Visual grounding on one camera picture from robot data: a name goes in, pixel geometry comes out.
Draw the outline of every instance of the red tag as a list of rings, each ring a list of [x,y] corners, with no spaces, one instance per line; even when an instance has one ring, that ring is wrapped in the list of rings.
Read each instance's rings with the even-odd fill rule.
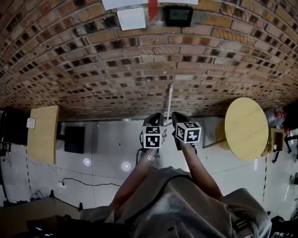
[[[158,12],[157,0],[149,0],[148,9],[149,9],[149,21],[152,21],[152,19],[157,15],[157,12]]]

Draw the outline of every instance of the electrical outlet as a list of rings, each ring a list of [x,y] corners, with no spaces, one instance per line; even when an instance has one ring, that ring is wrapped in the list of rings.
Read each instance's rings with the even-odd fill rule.
[[[63,185],[62,182],[57,182],[57,186],[60,188],[66,188],[66,184],[64,183],[64,185]]]

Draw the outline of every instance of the small display screen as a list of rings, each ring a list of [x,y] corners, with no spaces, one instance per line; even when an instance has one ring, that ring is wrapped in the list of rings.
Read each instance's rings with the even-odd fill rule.
[[[169,19],[170,20],[187,20],[190,11],[186,9],[170,9]]]

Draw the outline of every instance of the gray shirt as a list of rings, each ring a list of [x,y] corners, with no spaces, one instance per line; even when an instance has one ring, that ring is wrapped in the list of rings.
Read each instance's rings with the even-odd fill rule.
[[[130,221],[135,227],[131,237],[269,236],[271,222],[246,189],[236,190],[218,201],[185,177],[174,178],[164,186],[169,178],[179,174],[190,176],[181,169],[152,171],[116,214],[109,207],[98,207],[83,210],[81,219],[124,223],[157,197],[148,210]],[[247,228],[237,231],[236,224],[241,219],[246,221]]]

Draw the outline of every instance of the floor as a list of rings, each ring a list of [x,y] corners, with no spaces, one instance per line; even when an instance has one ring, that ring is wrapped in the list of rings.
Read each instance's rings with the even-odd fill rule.
[[[267,156],[267,163],[265,158],[246,162],[219,146],[202,149],[203,143],[208,145],[215,141],[215,128],[222,120],[217,117],[197,119],[203,133],[196,147],[201,162],[218,183],[223,195],[246,188],[266,211],[271,211],[270,217],[279,215],[289,219],[295,211],[295,198],[298,197],[298,187],[289,184],[290,175],[298,172],[293,160],[297,142],[291,141],[293,153],[289,155],[285,147],[275,164],[271,162],[273,154]],[[87,186],[66,180],[63,188],[57,182],[74,178],[91,185],[121,185],[135,166],[136,152],[141,147],[139,134],[142,121],[64,123],[62,132],[65,126],[85,127],[84,154],[64,152],[64,142],[58,140],[55,165],[26,158],[26,147],[20,145],[12,145],[7,159],[2,157],[3,179],[10,202],[29,201],[36,190],[40,190],[43,196],[48,196],[53,190],[57,198],[74,206],[79,206],[80,202],[83,208],[110,204],[117,186]],[[167,129],[168,136],[160,149],[161,167],[172,166],[188,171],[183,155],[176,150],[171,136],[174,129],[171,125]],[[3,205],[3,200],[3,191],[0,191],[0,205]]]

